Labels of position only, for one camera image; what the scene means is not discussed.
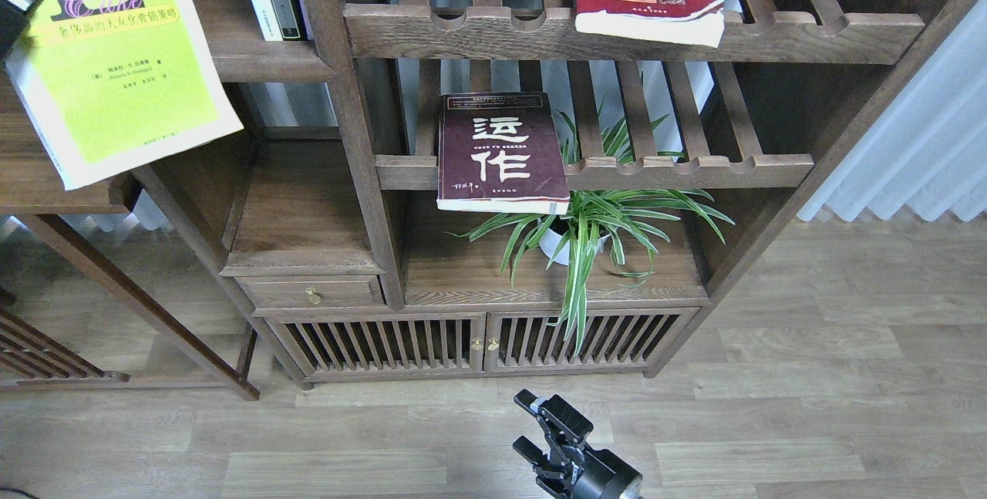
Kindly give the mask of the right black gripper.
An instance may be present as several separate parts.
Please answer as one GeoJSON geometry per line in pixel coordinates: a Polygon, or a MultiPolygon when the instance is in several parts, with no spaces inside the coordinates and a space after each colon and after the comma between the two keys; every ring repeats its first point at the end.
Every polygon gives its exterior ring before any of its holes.
{"type": "Polygon", "coordinates": [[[514,450],[536,474],[536,484],[553,498],[639,498],[642,474],[610,450],[586,443],[593,424],[560,397],[537,396],[528,389],[514,402],[542,427],[549,453],[528,438],[517,438],[514,450]]]}

